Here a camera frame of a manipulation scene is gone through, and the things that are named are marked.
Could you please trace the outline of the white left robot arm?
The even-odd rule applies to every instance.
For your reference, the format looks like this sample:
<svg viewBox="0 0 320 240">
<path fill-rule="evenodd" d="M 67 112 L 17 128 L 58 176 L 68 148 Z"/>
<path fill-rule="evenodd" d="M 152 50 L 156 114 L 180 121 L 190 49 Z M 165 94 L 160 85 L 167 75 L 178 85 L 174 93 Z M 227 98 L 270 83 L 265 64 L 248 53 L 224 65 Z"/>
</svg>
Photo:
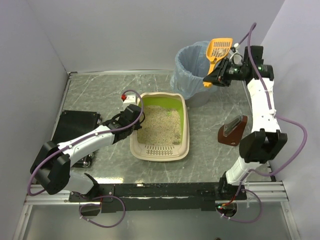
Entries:
<svg viewBox="0 0 320 240">
<path fill-rule="evenodd" d="M 139 130 L 143 114 L 143 106 L 130 104 L 89 133 L 59 144 L 46 142 L 30 169 L 29 183 L 36 180 L 50 195 L 62 190 L 96 195 L 99 190 L 97 181 L 87 173 L 72 172 L 71 167 L 83 157 L 122 141 Z"/>
</svg>

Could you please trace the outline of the orange plastic litter scoop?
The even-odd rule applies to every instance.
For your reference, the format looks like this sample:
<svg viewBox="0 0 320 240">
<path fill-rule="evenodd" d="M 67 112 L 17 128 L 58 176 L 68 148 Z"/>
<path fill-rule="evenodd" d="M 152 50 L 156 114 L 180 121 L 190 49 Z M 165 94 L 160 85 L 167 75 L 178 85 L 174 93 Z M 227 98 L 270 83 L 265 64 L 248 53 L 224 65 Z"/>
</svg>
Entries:
<svg viewBox="0 0 320 240">
<path fill-rule="evenodd" d="M 205 54 L 209 60 L 208 74 L 220 65 L 221 61 L 228 55 L 232 44 L 233 39 L 229 37 L 214 38 L 210 41 Z"/>
</svg>

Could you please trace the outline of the brown wooden metronome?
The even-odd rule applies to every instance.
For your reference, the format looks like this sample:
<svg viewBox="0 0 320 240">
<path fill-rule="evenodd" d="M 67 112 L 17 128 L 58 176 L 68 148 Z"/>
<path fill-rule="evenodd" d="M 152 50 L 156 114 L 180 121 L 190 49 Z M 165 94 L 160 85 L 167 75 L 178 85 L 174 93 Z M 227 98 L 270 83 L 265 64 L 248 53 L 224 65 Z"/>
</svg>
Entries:
<svg viewBox="0 0 320 240">
<path fill-rule="evenodd" d="M 217 141 L 221 144 L 236 147 L 240 144 L 244 134 L 248 117 L 239 115 L 232 121 L 222 125 L 217 133 Z"/>
</svg>

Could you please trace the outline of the beige green litter box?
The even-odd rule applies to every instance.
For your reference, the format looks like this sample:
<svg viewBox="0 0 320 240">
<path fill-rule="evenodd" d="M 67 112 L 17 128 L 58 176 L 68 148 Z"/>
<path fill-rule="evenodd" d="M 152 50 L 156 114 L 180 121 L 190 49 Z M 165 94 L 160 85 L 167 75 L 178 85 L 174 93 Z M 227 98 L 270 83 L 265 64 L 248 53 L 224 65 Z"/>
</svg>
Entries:
<svg viewBox="0 0 320 240">
<path fill-rule="evenodd" d="M 190 149 L 190 125 L 188 110 L 181 94 L 168 92 L 145 92 L 141 95 L 144 107 L 159 106 L 178 112 L 180 120 L 180 140 L 178 144 L 151 144 L 138 141 L 138 131 L 130 136 L 130 151 L 140 160 L 151 162 L 178 161 L 187 156 Z"/>
</svg>

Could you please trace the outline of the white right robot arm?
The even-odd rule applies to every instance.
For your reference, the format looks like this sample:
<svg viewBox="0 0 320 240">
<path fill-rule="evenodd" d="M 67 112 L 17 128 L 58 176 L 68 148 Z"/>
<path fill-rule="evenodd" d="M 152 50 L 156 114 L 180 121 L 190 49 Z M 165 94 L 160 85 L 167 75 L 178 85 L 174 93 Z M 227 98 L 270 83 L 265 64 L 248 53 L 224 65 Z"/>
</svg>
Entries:
<svg viewBox="0 0 320 240">
<path fill-rule="evenodd" d="M 264 63 L 263 51 L 262 46 L 247 46 L 236 64 L 228 57 L 238 53 L 235 45 L 222 41 L 209 44 L 206 50 L 210 67 L 203 85 L 228 87 L 232 81 L 245 82 L 251 100 L 251 133 L 240 140 L 239 157 L 224 174 L 228 186 L 241 185 L 251 172 L 273 160 L 288 141 L 276 118 L 274 71 Z"/>
</svg>

